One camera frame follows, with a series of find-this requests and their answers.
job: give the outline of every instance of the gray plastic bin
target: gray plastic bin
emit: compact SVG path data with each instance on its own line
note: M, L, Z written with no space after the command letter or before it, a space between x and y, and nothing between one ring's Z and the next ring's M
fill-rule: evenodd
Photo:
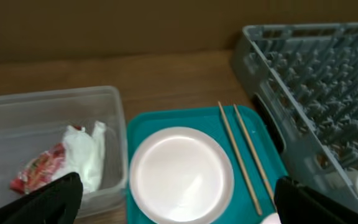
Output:
M358 212L345 173L358 169L358 23L247 26L232 67L271 114L289 174Z
M122 103L111 86L0 96L0 207L20 196L10 181L41 152L62 140L69 124L92 131L106 123L101 188L83 196L78 217L104 212L125 201L127 143Z

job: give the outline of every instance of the gray dish rack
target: gray dish rack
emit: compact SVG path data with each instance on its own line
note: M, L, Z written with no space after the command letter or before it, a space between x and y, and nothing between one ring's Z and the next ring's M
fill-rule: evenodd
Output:
M301 183L358 212L358 23L247 26L232 67L282 138ZM337 172L343 187L327 176Z

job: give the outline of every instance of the trash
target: trash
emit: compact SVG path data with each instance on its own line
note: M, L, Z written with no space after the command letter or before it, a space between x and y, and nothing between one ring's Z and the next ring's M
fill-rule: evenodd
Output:
M62 142L30 161L11 182L10 188L28 194L66 174L76 172L83 184L83 193L99 189L104 164L106 125L96 121L92 135L83 127L67 126Z

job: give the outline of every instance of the clear plastic container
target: clear plastic container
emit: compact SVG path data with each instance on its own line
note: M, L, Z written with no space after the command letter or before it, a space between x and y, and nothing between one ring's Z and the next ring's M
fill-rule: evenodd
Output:
M78 217L114 209L125 200L126 127L119 92L111 86L0 96L0 207L19 198L10 181L41 152L62 140L69 124L91 132L106 123L103 180L97 192L83 196Z

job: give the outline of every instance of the white plastic bag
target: white plastic bag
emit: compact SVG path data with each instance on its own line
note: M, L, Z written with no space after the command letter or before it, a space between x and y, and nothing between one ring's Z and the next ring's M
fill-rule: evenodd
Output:
M91 136L85 129L79 131L68 126L62 140L66 159L63 167L54 173L52 180L77 172L81 177L84 194L98 190L103 175L105 132L106 125L99 121L95 122Z

